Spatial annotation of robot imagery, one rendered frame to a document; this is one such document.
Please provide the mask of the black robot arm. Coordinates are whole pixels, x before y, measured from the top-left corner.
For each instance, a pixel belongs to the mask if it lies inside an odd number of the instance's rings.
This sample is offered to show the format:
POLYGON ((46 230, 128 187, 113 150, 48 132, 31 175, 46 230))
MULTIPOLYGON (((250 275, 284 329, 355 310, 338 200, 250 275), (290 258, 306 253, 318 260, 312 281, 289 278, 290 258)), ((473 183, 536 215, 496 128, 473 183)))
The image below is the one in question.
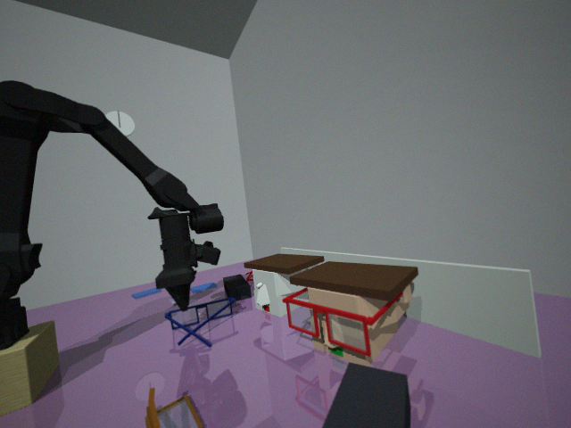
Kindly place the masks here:
POLYGON ((29 333, 26 307, 12 296, 41 267, 43 244, 30 243, 28 225, 37 152, 50 131, 91 135, 161 207, 173 208, 156 207, 148 217, 159 219, 161 240, 188 236, 189 227, 204 234, 224 226, 217 203, 199 205, 182 181, 154 164, 96 107, 23 82, 0 82, 0 351, 29 333))

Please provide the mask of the pale grey flat panel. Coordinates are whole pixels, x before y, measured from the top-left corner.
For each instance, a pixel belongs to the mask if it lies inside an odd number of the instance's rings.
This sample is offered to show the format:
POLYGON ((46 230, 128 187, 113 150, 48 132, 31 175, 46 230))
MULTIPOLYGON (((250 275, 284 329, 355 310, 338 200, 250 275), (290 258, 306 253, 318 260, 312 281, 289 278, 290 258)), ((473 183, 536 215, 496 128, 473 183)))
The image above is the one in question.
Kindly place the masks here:
POLYGON ((540 358, 531 271, 280 248, 328 261, 418 268, 405 317, 540 358))

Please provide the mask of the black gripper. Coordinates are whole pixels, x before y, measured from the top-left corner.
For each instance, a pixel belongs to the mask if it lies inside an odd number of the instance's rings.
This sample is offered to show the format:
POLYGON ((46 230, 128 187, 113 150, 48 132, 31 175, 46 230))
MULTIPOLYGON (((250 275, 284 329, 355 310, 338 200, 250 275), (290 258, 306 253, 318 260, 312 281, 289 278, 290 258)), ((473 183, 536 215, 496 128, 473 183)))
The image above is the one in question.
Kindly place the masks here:
POLYGON ((161 240, 161 251, 165 264, 163 271, 155 279, 157 290, 166 289, 182 312, 189 304, 190 284, 195 279, 196 264, 190 265, 190 235, 161 240))

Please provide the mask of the navy glasses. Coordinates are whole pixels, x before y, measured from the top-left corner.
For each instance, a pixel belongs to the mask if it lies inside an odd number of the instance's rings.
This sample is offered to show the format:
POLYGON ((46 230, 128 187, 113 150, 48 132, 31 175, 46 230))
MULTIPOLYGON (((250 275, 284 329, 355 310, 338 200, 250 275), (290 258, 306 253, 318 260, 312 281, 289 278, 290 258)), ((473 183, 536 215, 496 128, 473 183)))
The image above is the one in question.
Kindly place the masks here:
POLYGON ((207 324, 209 321, 232 316, 232 306, 231 304, 235 302, 234 298, 227 298, 223 300, 216 300, 208 303, 204 303, 201 305, 196 305, 193 307, 187 308, 187 311, 182 312, 181 309, 179 310, 171 310, 170 312, 165 313, 165 317, 171 321, 172 330, 183 328, 184 330, 188 331, 189 333, 178 343, 180 346, 189 336, 193 335, 197 337, 200 341, 204 342, 208 347, 211 346, 203 337, 199 336, 195 333, 201 326, 207 324), (198 309, 206 308, 207 320, 203 323, 199 324, 196 328, 190 330, 186 326, 193 325, 199 323, 200 314, 197 313, 198 309))

